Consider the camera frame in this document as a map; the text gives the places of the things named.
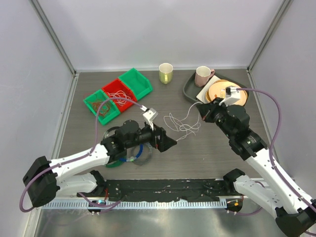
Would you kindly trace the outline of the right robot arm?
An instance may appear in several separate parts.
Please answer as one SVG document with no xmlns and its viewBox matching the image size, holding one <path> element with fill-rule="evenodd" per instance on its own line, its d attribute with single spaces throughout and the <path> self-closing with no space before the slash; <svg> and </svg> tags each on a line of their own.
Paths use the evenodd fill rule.
<svg viewBox="0 0 316 237">
<path fill-rule="evenodd" d="M 197 109 L 205 122 L 215 123 L 227 136 L 232 150 L 252 166 L 268 188 L 234 169 L 224 176 L 225 193 L 249 197 L 275 219 L 288 237 L 298 237 L 316 223 L 316 201 L 286 173 L 271 155 L 264 140 L 249 127 L 250 117 L 243 106 L 226 106 L 217 98 Z"/>
</svg>

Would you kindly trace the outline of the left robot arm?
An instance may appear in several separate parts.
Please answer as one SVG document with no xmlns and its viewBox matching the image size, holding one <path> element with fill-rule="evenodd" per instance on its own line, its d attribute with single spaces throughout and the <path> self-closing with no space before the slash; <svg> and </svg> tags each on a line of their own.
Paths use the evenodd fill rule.
<svg viewBox="0 0 316 237">
<path fill-rule="evenodd" d="M 127 149 L 148 143 L 162 153 L 177 144 L 177 141 L 166 135 L 162 127 L 153 123 L 145 123 L 140 128 L 136 121 L 127 120 L 113 130 L 113 135 L 105 137 L 86 151 L 54 160 L 47 160 L 45 156 L 37 158 L 23 177 L 25 189 L 19 203 L 21 211 L 26 212 L 23 208 L 25 195 L 29 196 L 33 207 L 41 207 L 55 199 L 67 178 L 114 162 L 124 157 Z"/>
</svg>

